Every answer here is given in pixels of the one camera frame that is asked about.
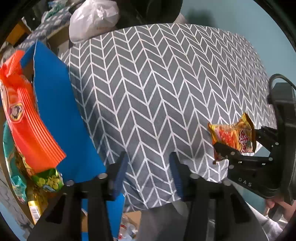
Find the person's right hand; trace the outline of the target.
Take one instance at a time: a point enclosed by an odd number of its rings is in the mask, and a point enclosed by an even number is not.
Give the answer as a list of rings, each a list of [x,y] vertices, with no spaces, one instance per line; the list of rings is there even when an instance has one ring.
[[[282,216],[286,221],[290,221],[295,212],[295,200],[291,205],[281,198],[266,199],[265,203],[269,209],[268,217],[274,221],[279,221]]]

